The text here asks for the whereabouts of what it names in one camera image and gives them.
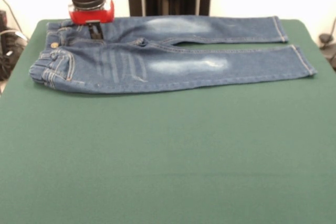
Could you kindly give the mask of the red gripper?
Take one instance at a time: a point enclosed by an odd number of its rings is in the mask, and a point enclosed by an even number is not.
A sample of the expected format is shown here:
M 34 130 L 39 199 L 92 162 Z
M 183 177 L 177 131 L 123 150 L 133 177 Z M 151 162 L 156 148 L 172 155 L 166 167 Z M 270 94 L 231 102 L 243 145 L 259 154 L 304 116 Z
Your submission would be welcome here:
M 87 25 L 91 39 L 103 39 L 100 23 L 110 23 L 114 20 L 114 2 L 106 0 L 95 9 L 78 9 L 73 4 L 68 5 L 68 12 L 74 24 Z

